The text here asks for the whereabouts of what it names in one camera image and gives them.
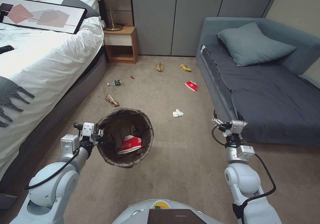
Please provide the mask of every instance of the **gray wardrobe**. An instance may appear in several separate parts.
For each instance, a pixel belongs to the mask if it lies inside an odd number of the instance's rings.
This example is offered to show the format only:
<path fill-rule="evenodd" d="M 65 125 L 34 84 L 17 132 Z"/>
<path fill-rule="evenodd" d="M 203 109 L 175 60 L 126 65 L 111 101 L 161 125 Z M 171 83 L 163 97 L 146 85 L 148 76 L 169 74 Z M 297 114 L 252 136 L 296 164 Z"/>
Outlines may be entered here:
<path fill-rule="evenodd" d="M 264 17 L 272 2 L 132 0 L 139 54 L 195 56 L 205 17 Z"/>

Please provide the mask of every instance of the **crumpled tissue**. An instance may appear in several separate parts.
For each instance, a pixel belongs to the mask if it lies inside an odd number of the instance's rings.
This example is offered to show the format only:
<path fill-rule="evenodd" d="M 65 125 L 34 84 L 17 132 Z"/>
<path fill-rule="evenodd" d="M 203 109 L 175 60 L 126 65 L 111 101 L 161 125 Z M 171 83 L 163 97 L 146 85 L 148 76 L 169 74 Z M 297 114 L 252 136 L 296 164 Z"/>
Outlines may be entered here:
<path fill-rule="evenodd" d="M 183 116 L 183 113 L 176 109 L 176 111 L 172 112 L 173 117 Z"/>

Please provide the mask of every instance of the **framed picture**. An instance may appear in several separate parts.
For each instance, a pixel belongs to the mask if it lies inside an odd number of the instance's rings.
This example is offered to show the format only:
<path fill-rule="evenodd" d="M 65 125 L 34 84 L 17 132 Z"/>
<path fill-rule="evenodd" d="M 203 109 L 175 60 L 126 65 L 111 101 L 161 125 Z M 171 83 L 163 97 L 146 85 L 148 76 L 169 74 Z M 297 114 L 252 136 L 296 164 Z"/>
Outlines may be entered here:
<path fill-rule="evenodd" d="M 86 9 L 32 0 L 0 0 L 2 23 L 76 34 Z"/>

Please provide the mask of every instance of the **black cable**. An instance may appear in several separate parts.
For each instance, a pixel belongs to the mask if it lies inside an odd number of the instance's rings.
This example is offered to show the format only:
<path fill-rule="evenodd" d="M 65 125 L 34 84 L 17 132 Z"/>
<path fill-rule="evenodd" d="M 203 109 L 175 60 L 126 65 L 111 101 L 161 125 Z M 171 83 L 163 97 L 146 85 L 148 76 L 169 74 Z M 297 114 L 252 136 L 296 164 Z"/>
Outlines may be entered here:
<path fill-rule="evenodd" d="M 43 180 L 43 181 L 40 181 L 39 183 L 37 184 L 34 184 L 32 186 L 29 186 L 29 185 L 26 185 L 23 189 L 24 190 L 29 190 L 29 189 L 32 189 L 32 188 L 36 188 L 44 183 L 46 183 L 47 181 L 51 180 L 52 178 L 54 178 L 57 174 L 59 174 L 68 164 L 70 164 L 70 162 L 72 162 L 73 159 L 76 158 L 76 156 L 79 154 L 80 152 L 80 149 L 78 148 L 77 149 L 77 152 L 76 154 L 70 159 L 68 160 L 64 165 L 63 167 L 61 167 L 59 170 L 57 170 L 55 173 L 53 173 L 51 176 L 49 176 L 47 179 Z"/>
<path fill-rule="evenodd" d="M 236 148 L 236 146 L 234 146 L 234 145 L 223 144 L 222 142 L 220 142 L 220 141 L 214 136 L 214 130 L 215 130 L 217 127 L 223 126 L 223 125 L 225 125 L 225 123 L 216 125 L 216 126 L 212 129 L 212 132 L 211 132 L 211 133 L 212 133 L 212 137 L 215 139 L 216 142 L 218 142 L 220 145 L 223 145 L 224 147 L 234 147 L 234 148 Z"/>
<path fill-rule="evenodd" d="M 255 156 L 261 161 L 264 169 L 266 170 L 266 172 L 267 172 L 267 174 L 268 174 L 268 176 L 269 176 L 269 178 L 270 178 L 270 180 L 271 180 L 271 182 L 272 182 L 273 189 L 272 189 L 271 191 L 268 191 L 267 193 L 264 193 L 264 194 L 261 194 L 261 195 L 257 195 L 257 196 L 248 198 L 248 199 L 245 200 L 245 201 L 242 203 L 242 205 L 241 205 L 241 206 L 244 206 L 244 208 L 247 206 L 247 204 L 248 204 L 249 201 L 252 201 L 252 200 L 255 200 L 255 199 L 258 199 L 258 198 L 261 198 L 261 197 L 269 196 L 270 194 L 274 193 L 274 192 L 276 191 L 276 189 L 277 189 L 276 184 L 274 183 L 274 181 L 273 181 L 273 179 L 272 179 L 272 176 L 271 176 L 271 174 L 270 174 L 267 166 L 265 165 L 265 163 L 263 162 L 263 160 L 261 159 L 260 156 L 258 156 L 257 154 L 255 154 Z M 242 224 L 245 224 L 243 217 L 241 218 L 241 221 L 242 221 Z"/>

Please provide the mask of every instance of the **brown paper bag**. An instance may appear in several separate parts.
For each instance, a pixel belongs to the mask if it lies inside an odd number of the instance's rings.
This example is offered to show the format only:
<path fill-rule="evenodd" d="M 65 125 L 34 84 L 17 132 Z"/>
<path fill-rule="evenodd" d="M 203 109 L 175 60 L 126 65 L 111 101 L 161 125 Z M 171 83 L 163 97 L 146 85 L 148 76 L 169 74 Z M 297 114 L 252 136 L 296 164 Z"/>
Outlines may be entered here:
<path fill-rule="evenodd" d="M 160 71 L 160 72 L 162 72 L 162 71 L 164 70 L 164 66 L 163 66 L 163 64 L 161 64 L 161 61 L 160 61 L 160 63 L 157 65 L 157 70 Z"/>

